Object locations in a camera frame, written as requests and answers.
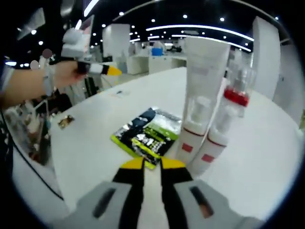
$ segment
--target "white table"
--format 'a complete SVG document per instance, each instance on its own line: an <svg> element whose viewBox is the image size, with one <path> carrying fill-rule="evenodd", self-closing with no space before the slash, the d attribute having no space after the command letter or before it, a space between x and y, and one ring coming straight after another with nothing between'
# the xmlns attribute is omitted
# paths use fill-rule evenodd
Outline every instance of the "white table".
<svg viewBox="0 0 305 229"><path fill-rule="evenodd" d="M112 180L120 165L131 159L110 135L150 106L181 116L185 88L186 68L172 69L111 88L56 117L53 123L65 115L75 118L64 130L51 127L55 172L71 211L81 197ZM130 94L112 96L120 90ZM253 92L239 131L201 179L225 195L239 214L266 219L295 177L301 161L298 134L296 123L281 108ZM172 157L176 147L177 142L166 156ZM145 171L138 228L167 228L159 182L159 168Z"/></svg>
<svg viewBox="0 0 305 229"><path fill-rule="evenodd" d="M134 55L127 58L127 72L131 75L149 72L149 74L165 70L186 67L186 55L168 53L163 56Z"/></svg>

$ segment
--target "white cosmetic tube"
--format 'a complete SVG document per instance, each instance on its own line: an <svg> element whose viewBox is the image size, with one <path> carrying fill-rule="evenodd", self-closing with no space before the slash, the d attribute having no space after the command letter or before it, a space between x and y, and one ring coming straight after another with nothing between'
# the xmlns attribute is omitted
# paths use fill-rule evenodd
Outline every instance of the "white cosmetic tube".
<svg viewBox="0 0 305 229"><path fill-rule="evenodd" d="M188 164L198 153L216 105L230 45L186 38L187 86L176 158Z"/></svg>
<svg viewBox="0 0 305 229"><path fill-rule="evenodd" d="M225 105L219 108L216 119L198 154L187 166L192 177L200 176L227 147L231 125L237 116L238 109L234 106Z"/></svg>

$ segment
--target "person's arm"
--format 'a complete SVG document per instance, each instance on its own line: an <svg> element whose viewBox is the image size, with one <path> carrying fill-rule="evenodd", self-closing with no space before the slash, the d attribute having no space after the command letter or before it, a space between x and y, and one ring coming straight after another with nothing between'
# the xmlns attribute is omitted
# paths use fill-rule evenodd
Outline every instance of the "person's arm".
<svg viewBox="0 0 305 229"><path fill-rule="evenodd" d="M43 86L44 75L44 70L14 70L0 95L1 108L6 109L24 100L46 94ZM56 87L71 85L83 77L77 74L76 62L59 62L55 65L54 85Z"/></svg>

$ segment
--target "white pillar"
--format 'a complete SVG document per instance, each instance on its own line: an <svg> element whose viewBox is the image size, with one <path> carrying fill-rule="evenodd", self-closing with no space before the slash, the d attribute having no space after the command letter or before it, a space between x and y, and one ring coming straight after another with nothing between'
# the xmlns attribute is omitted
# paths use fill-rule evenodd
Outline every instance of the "white pillar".
<svg viewBox="0 0 305 229"><path fill-rule="evenodd" d="M103 56L121 57L122 53L128 56L130 25L111 24L107 26L102 33Z"/></svg>
<svg viewBox="0 0 305 229"><path fill-rule="evenodd" d="M254 90L272 100L280 73L278 29L256 17L253 22L253 36L253 68L257 73Z"/></svg>
<svg viewBox="0 0 305 229"><path fill-rule="evenodd" d="M305 81L294 45L281 46L281 73L274 100L299 125L305 109Z"/></svg>

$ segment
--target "hand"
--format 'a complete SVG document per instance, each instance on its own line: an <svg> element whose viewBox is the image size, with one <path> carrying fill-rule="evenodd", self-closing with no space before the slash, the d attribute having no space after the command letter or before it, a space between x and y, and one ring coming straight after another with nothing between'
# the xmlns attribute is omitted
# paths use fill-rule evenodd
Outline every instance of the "hand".
<svg viewBox="0 0 305 229"><path fill-rule="evenodd" d="M70 86L85 76L85 74L77 73L76 61L63 61L55 65L54 83L56 88Z"/></svg>

